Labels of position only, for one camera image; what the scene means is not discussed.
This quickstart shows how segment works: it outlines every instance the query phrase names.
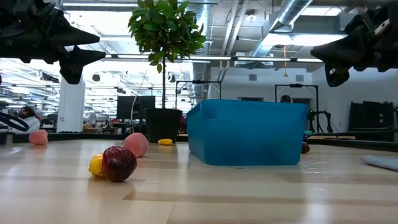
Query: tree trunk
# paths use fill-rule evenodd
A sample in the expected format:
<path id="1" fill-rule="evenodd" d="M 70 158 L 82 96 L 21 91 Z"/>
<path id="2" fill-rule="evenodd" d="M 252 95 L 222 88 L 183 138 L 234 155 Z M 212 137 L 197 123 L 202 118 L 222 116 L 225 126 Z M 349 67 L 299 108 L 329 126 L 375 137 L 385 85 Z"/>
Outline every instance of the tree trunk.
<path id="1" fill-rule="evenodd" d="M 163 58 L 163 91 L 162 91 L 162 108 L 166 108 L 166 57 Z"/>

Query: wooden table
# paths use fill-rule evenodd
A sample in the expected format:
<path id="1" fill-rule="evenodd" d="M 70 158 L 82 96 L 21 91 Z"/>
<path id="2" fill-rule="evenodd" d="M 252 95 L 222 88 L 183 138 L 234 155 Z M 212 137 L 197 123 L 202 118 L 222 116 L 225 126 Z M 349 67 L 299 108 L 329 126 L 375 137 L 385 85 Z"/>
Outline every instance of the wooden table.
<path id="1" fill-rule="evenodd" d="M 123 183 L 91 177 L 122 141 L 0 147 L 0 223 L 398 223 L 398 174 L 362 164 L 392 152 L 311 146 L 297 166 L 215 167 L 187 143 L 150 145 Z"/>

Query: black metal frame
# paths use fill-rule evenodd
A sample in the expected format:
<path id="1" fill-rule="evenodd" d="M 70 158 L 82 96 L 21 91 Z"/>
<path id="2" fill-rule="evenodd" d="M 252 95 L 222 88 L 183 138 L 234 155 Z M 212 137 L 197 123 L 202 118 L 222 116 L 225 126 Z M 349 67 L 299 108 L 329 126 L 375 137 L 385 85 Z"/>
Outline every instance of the black metal frame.
<path id="1" fill-rule="evenodd" d="M 290 88 L 302 88 L 304 87 L 314 87 L 315 88 L 315 97 L 316 97 L 316 104 L 317 104 L 317 112 L 319 111 L 319 97 L 318 97 L 318 85 L 302 85 L 302 84 L 276 84 L 275 85 L 275 102 L 277 101 L 277 88 L 278 86 L 287 86 Z M 317 114 L 317 132 L 319 133 L 319 114 Z"/>
<path id="2" fill-rule="evenodd" d="M 192 80 L 192 81 L 176 81 L 175 82 L 175 109 L 177 109 L 177 95 L 178 95 L 178 84 L 179 83 L 192 83 L 192 84 L 206 84 L 206 83 L 218 83 L 220 86 L 220 94 L 219 99 L 221 99 L 221 82 L 219 81 L 201 81 L 201 80 Z"/>

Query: blue plastic bin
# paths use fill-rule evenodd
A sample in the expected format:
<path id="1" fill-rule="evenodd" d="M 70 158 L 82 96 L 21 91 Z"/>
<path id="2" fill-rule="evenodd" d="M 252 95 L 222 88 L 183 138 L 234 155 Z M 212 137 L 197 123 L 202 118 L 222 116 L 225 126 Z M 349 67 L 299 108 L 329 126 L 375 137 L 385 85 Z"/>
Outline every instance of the blue plastic bin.
<path id="1" fill-rule="evenodd" d="M 299 103 L 204 100 L 187 114 L 189 149 L 216 166 L 295 165 L 307 112 Z"/>

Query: white column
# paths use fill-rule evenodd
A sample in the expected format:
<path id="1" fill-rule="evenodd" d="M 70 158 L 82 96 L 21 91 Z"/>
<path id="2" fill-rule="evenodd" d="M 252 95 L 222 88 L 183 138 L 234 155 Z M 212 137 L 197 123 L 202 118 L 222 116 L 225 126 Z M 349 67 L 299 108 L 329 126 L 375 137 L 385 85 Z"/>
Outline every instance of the white column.
<path id="1" fill-rule="evenodd" d="M 83 76 L 81 76 L 80 83 L 77 85 L 68 84 L 62 78 L 58 109 L 58 133 L 61 131 L 83 131 L 85 86 Z"/>

